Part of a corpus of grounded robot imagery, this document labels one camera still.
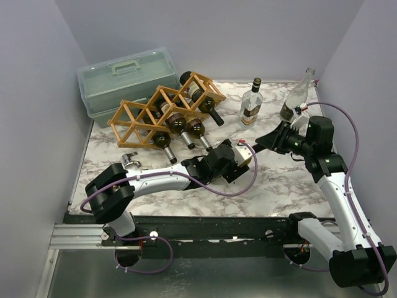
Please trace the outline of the clear square liquor bottle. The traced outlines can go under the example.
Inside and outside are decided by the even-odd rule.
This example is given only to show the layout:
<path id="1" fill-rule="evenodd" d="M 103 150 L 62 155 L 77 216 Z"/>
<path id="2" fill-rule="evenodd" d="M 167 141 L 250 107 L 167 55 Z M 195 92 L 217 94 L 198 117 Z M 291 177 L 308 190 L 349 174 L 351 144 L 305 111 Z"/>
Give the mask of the clear square liquor bottle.
<path id="1" fill-rule="evenodd" d="M 243 94 L 239 111 L 239 124 L 243 129 L 253 127 L 257 120 L 264 100 L 263 95 L 259 92 L 261 83 L 260 78 L 255 78 L 251 89 Z"/>

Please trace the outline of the green wine bottle silver neck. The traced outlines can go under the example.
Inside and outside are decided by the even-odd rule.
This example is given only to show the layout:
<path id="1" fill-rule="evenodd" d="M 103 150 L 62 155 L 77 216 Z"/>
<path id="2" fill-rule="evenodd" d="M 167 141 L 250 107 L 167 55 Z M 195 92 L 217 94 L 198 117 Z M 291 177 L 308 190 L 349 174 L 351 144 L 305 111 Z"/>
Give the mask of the green wine bottle silver neck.
<path id="1" fill-rule="evenodd" d="M 206 151 L 210 152 L 213 150 L 212 145 L 205 136 L 205 126 L 199 118 L 187 118 L 187 131 L 194 139 L 197 139 L 202 144 Z"/>

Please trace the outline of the clear glass bottle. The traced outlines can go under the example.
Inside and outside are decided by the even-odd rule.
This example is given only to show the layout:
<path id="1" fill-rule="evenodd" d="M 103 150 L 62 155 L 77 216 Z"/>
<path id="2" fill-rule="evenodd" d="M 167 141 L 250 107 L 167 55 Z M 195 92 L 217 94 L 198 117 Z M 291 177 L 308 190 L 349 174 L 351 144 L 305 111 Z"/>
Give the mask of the clear glass bottle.
<path id="1" fill-rule="evenodd" d="M 287 94 L 280 110 L 280 120 L 291 122 L 293 118 L 293 109 L 307 101 L 308 88 L 314 74 L 315 68 L 307 68 L 302 80 Z"/>

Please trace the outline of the green wine bottle black neck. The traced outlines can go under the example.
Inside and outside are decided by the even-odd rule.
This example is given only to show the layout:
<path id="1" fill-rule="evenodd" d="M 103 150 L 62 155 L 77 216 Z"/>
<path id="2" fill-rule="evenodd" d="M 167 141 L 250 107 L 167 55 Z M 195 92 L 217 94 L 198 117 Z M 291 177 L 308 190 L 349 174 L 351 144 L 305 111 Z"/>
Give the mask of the green wine bottle black neck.
<path id="1" fill-rule="evenodd" d="M 195 148 L 194 141 L 187 132 L 187 122 L 181 113 L 172 112 L 167 118 L 167 125 L 172 133 L 181 137 L 188 149 Z"/>

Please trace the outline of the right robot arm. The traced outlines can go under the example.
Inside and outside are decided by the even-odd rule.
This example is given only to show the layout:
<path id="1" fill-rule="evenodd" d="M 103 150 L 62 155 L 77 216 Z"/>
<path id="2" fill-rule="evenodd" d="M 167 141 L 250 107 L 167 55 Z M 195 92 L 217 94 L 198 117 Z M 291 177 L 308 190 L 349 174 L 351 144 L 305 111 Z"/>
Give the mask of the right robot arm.
<path id="1" fill-rule="evenodd" d="M 347 166 L 332 149 L 333 135 L 331 119 L 312 116 L 305 136 L 281 122 L 275 130 L 257 138 L 254 149 L 302 156 L 305 168 L 329 202 L 340 233 L 337 237 L 314 215 L 299 213 L 289 216 L 286 238 L 292 243 L 308 240 L 328 262 L 339 287 L 385 282 L 396 261 L 395 249 L 382 243 L 359 206 Z"/>

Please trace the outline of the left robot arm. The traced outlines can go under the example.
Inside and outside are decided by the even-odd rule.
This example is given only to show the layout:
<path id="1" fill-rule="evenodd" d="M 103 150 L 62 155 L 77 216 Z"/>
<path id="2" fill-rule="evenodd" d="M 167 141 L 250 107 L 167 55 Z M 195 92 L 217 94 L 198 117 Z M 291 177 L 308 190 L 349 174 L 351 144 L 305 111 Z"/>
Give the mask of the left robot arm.
<path id="1" fill-rule="evenodd" d="M 136 223 L 127 211 L 133 199 L 164 191 L 206 188 L 213 180 L 228 183 L 249 170 L 252 150 L 244 143 L 220 143 L 203 156 L 185 159 L 167 168 L 128 170 L 121 163 L 108 166 L 86 187 L 83 212 L 91 213 L 96 224 L 108 225 L 117 239 L 131 245 L 137 239 Z"/>

